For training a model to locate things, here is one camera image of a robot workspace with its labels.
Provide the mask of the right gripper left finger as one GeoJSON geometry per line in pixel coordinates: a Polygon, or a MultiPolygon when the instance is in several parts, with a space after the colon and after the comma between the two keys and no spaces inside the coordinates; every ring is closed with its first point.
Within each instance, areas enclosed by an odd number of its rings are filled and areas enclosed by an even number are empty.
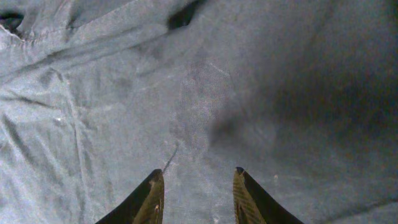
{"type": "Polygon", "coordinates": [[[96,224],[162,224],[163,214],[164,177],[161,169],[155,169],[96,224]]]}

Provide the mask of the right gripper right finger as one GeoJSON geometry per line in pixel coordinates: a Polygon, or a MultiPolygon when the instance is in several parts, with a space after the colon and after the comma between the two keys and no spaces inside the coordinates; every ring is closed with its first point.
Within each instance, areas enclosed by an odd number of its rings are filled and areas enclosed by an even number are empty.
{"type": "Polygon", "coordinates": [[[233,177],[236,224],[303,224],[277,203],[242,167],[233,177]]]}

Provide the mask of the navy blue shorts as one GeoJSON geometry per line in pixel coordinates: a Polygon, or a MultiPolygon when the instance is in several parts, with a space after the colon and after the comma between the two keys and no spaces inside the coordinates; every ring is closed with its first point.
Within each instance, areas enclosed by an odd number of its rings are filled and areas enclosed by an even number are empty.
{"type": "Polygon", "coordinates": [[[234,223],[246,169],[304,223],[397,222],[396,1],[2,1],[1,222],[234,223]]]}

